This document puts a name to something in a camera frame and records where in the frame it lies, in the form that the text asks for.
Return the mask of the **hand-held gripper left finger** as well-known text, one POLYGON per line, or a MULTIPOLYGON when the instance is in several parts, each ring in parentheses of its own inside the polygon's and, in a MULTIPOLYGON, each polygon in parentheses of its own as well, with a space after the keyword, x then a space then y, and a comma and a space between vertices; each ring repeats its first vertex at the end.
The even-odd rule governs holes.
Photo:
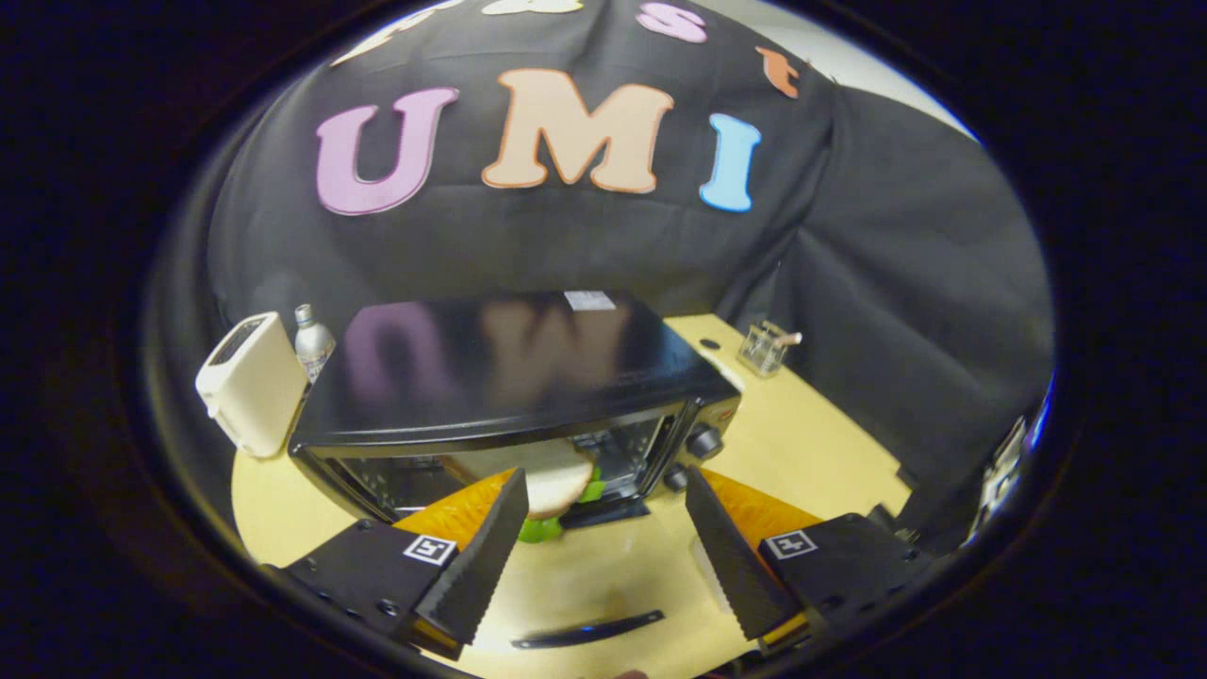
POLYGON ((500 472, 400 523, 350 523, 285 566, 282 581, 374 640, 457 660, 527 515, 526 473, 500 472))

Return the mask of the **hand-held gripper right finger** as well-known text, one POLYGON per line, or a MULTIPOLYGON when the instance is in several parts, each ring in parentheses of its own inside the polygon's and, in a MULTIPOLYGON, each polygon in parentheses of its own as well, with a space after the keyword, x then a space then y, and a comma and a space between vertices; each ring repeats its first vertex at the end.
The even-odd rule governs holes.
POLYGON ((763 652, 849 636, 934 568, 859 513, 820 520, 699 467, 686 469, 686 511, 737 627, 763 652))

